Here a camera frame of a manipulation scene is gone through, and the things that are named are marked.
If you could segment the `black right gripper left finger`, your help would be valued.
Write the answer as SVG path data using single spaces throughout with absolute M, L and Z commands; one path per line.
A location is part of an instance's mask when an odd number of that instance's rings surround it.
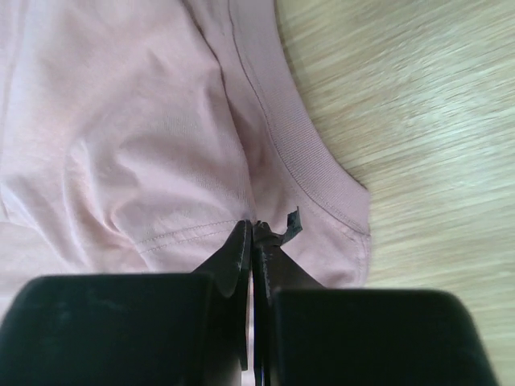
M 239 385 L 251 224 L 190 273 L 46 276 L 1 325 L 4 385 Z

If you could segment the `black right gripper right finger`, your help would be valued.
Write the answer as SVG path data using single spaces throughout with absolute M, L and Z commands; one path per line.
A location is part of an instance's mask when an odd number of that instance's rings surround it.
M 494 385 L 472 316 L 431 289 L 328 289 L 253 226 L 254 379 L 258 385 Z

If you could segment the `dusty pink t shirt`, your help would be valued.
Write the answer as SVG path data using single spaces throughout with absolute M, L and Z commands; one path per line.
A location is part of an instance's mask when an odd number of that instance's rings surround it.
M 188 272 L 239 220 L 365 282 L 369 193 L 329 153 L 272 1 L 1 4 L 1 308 L 34 277 Z

